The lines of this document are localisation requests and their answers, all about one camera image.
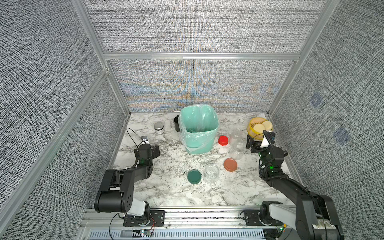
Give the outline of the orange-lidded peanut jar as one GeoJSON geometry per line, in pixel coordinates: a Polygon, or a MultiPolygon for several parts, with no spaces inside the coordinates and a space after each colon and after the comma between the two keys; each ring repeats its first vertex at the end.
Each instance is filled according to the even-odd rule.
{"type": "Polygon", "coordinates": [[[236,161],[240,160],[246,152],[246,145],[243,142],[236,142],[231,146],[230,157],[236,161]]]}

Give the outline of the red jar lid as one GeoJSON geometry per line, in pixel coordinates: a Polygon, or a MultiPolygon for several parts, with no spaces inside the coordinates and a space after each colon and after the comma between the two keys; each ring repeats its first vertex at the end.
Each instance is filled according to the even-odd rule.
{"type": "Polygon", "coordinates": [[[227,146],[229,144],[229,138],[227,136],[220,136],[218,138],[218,144],[221,146],[227,146]]]}

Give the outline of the green-lidded peanut jar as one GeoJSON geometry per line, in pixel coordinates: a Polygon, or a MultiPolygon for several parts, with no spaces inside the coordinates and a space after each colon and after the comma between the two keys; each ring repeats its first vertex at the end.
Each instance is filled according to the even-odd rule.
{"type": "Polygon", "coordinates": [[[204,179],[208,183],[214,183],[218,180],[220,169],[215,164],[209,164],[205,167],[204,179]]]}

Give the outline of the green jar lid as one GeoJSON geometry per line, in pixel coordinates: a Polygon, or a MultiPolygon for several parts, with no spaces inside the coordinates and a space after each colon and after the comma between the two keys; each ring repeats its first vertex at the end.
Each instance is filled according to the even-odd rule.
{"type": "Polygon", "coordinates": [[[200,171],[198,171],[196,169],[190,170],[187,174],[187,179],[188,179],[189,183],[196,185],[201,181],[202,175],[201,175],[200,171]]]}

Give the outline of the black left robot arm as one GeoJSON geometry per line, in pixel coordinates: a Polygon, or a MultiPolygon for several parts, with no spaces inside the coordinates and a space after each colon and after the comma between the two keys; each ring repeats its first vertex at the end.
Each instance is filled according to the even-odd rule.
{"type": "Polygon", "coordinates": [[[135,199],[134,185],[151,176],[153,159],[160,156],[160,148],[142,144],[134,150],[134,154],[136,161],[133,167],[105,171],[94,203],[94,209],[97,212],[117,212],[128,216],[148,217],[149,204],[135,199]]]}

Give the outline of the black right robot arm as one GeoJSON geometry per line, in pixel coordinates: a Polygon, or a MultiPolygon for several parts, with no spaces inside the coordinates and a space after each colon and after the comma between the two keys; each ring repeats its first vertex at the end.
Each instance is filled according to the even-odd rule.
{"type": "Polygon", "coordinates": [[[286,196],[296,208],[291,210],[280,202],[264,201],[259,211],[261,224],[281,222],[296,231],[302,240],[345,239],[333,200],[310,191],[284,173],[282,164],[288,152],[275,146],[275,135],[274,132],[262,133],[267,145],[248,135],[246,148],[259,155],[259,177],[286,196]]]}

